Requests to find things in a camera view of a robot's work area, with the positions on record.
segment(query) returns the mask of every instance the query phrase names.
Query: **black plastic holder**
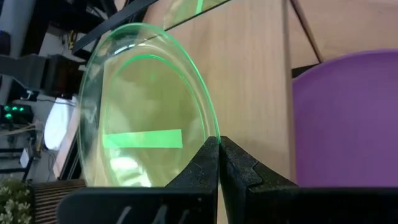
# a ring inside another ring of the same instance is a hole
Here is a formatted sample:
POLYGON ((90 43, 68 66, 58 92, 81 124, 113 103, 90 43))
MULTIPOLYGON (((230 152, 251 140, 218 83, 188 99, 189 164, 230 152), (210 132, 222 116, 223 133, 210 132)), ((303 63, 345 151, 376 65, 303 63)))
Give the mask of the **black plastic holder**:
POLYGON ((398 223, 398 189, 303 189, 227 137, 207 139, 166 187, 87 188, 63 199, 63 223, 398 223))

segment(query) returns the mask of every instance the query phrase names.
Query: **purple plastic container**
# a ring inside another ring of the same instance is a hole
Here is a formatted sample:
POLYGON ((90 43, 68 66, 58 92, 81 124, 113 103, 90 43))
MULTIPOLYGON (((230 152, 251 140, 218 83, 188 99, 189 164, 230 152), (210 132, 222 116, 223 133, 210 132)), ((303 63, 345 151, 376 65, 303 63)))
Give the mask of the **purple plastic container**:
POLYGON ((299 186, 398 186, 398 50, 330 60, 293 89, 299 186))

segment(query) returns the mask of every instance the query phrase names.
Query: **wooden panel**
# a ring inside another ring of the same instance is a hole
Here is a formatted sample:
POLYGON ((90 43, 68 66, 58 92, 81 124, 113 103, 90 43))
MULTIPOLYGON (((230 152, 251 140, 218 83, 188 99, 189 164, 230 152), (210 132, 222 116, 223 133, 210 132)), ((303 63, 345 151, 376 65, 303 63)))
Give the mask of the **wooden panel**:
MULTIPOLYGON (((196 5, 196 1, 190 1, 192 4, 196 5)), ((153 4, 147 11, 144 18, 145 23, 153 24, 155 26, 163 27, 164 18, 170 23, 173 13, 170 12, 170 6, 173 4, 174 7, 178 6, 178 2, 183 2, 182 0, 159 0, 157 3, 153 4)), ((220 0, 211 1, 213 4, 219 4, 220 0)), ((291 68, 302 67, 306 65, 313 65, 318 63, 318 60, 311 48, 310 42, 305 35, 303 28, 301 27, 297 15, 289 2, 288 8, 288 23, 289 23, 289 45, 290 45, 290 61, 291 68)))
POLYGON ((297 0, 323 57, 398 47, 396 0, 297 0))
POLYGON ((289 1, 289 50, 291 68, 298 68, 306 65, 319 63, 310 41, 308 40, 303 27, 301 26, 296 13, 289 1))
POLYGON ((60 201, 70 192, 85 186, 84 180, 61 180, 33 185, 35 223, 58 223, 56 211, 60 201))
POLYGON ((221 133, 291 179, 286 7, 280 0, 232 0, 169 33, 205 79, 221 133))

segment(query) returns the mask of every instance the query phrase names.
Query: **white object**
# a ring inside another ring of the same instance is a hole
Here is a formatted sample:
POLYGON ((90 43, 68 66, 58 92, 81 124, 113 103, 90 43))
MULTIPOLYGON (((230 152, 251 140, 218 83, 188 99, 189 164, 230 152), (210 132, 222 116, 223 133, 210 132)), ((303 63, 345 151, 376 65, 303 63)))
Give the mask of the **white object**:
POLYGON ((55 100, 44 127, 44 143, 48 149, 59 150, 63 138, 67 133, 70 118, 72 117, 74 109, 72 105, 75 105, 75 103, 75 97, 72 100, 62 98, 55 100))
POLYGON ((23 150, 21 158, 19 158, 19 162, 21 163, 22 168, 27 167, 27 163, 29 162, 29 155, 26 148, 23 150))

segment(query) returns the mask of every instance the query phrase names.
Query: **green glass plate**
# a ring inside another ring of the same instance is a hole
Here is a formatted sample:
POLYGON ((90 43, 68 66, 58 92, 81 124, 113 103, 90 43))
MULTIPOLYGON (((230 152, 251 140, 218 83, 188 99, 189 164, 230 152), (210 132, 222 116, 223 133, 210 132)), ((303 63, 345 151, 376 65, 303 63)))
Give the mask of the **green glass plate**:
POLYGON ((181 45, 128 24, 95 49, 80 88, 78 148, 89 186, 163 187, 209 136, 210 96, 181 45))

